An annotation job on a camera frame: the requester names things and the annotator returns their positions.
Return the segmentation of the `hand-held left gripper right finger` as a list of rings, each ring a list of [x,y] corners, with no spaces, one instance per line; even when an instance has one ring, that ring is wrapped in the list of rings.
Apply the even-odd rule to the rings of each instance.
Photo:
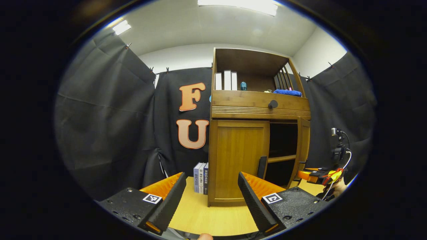
[[[238,173],[238,186],[263,236],[293,228],[328,206],[327,201],[299,187],[284,189],[244,172]]]

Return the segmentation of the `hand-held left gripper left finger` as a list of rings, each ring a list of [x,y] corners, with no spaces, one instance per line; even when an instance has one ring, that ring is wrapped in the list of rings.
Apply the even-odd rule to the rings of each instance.
[[[186,187],[181,172],[142,189],[127,187],[97,203],[124,222],[161,236],[168,228]]]

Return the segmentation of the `wooden double-door shoe cabinet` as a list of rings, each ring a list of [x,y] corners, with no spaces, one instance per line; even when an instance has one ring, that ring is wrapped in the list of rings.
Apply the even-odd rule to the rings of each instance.
[[[237,72],[238,90],[215,90],[215,73]],[[241,82],[247,91],[241,91]],[[292,88],[302,97],[273,94],[276,89]],[[271,100],[279,106],[269,109]],[[297,118],[311,120],[311,108],[300,76],[289,57],[255,50],[215,48],[212,61],[210,120],[262,120],[270,122],[270,146],[262,157],[256,176],[287,187],[294,167]]]

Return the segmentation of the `grey-blue paperback book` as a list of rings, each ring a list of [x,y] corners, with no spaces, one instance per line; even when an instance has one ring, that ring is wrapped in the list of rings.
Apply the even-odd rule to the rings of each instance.
[[[198,188],[199,188],[200,194],[204,194],[204,169],[205,169],[205,166],[206,166],[206,163],[202,163],[198,169]]]
[[[194,182],[194,192],[199,193],[198,188],[198,169],[201,166],[202,162],[199,162],[194,168],[193,168],[193,182]]]

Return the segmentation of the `blue folded towel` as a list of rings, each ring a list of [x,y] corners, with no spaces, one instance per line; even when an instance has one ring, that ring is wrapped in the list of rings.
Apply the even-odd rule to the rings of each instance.
[[[294,97],[302,97],[302,93],[300,91],[290,91],[286,89],[276,89],[273,91],[273,94],[282,94],[282,95],[289,95]]]

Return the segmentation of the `black backdrop cloth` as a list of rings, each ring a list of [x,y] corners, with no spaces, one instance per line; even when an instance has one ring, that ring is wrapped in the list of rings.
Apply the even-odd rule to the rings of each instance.
[[[178,141],[179,119],[192,123],[184,133],[198,140],[195,121],[209,119],[210,67],[151,73],[111,30],[93,37],[64,74],[55,101],[55,135],[65,166],[96,200],[125,187],[145,187],[208,159],[209,127],[198,149]],[[361,64],[350,53],[325,70],[309,88],[314,104],[310,167],[331,160],[332,127],[350,137],[354,176],[372,147],[377,99]]]

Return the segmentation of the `small ceiling light panel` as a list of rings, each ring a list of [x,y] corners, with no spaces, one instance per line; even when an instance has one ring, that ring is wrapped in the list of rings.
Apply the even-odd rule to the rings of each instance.
[[[118,24],[116,24],[115,26],[113,26],[112,29],[116,35],[120,35],[126,32],[127,30],[131,29],[131,25],[128,23],[127,20],[123,20]]]

